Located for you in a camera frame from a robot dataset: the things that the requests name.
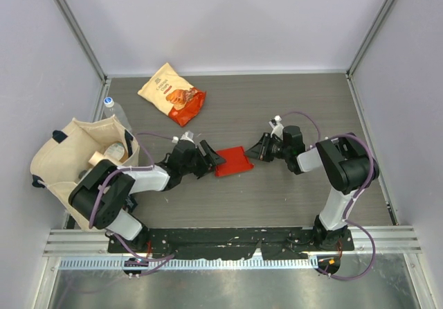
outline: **chip bag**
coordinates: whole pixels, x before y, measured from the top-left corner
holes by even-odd
[[[184,127],[200,112],[206,92],[193,87],[166,63],[138,91],[138,95]]]

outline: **wooden table surface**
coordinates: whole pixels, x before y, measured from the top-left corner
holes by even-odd
[[[181,136],[190,130],[196,142],[205,139],[214,150],[250,148],[263,132],[270,132],[272,117],[291,110],[310,114],[323,137],[354,132],[364,138],[344,74],[186,79],[208,94],[200,114],[184,128],[137,94],[148,78],[114,78],[109,95],[123,106],[134,132]],[[302,116],[288,116],[282,123],[300,126],[307,145],[315,141],[314,126]],[[156,162],[174,147],[150,136],[141,141]],[[246,173],[220,178],[209,174],[198,180],[187,175],[171,191],[140,193],[134,215],[149,227],[311,226],[329,194],[325,171],[295,176],[283,160],[251,161],[255,167]],[[143,152],[140,165],[147,165]],[[378,181],[361,196],[350,219],[363,225],[392,224]]]

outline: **plastic bottle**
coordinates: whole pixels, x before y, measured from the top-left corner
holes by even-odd
[[[109,118],[115,115],[118,119],[118,122],[120,122],[127,131],[132,132],[132,127],[127,120],[125,111],[123,110],[122,106],[120,106],[120,104],[118,103],[115,103],[114,100],[112,100],[112,98],[109,96],[103,100],[103,103],[105,104],[105,108],[103,109],[105,116]]]

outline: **canvas bag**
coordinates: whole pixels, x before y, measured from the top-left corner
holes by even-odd
[[[61,131],[53,132],[53,138],[40,148],[31,162],[33,186],[46,187],[54,194],[83,230],[89,229],[89,221],[69,204],[69,195],[80,182],[79,174],[91,167],[88,160],[94,152],[103,153],[116,141],[128,151],[129,157],[123,165],[137,166],[140,146],[115,116],[95,123],[74,118]]]

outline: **white wall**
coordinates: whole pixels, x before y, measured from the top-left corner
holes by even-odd
[[[73,116],[91,119],[100,82],[53,0],[0,0],[0,303],[29,308],[62,205],[33,188],[30,161]]]
[[[103,69],[348,69],[383,0],[67,0]]]
[[[398,0],[355,75],[399,220],[443,290],[443,0]]]

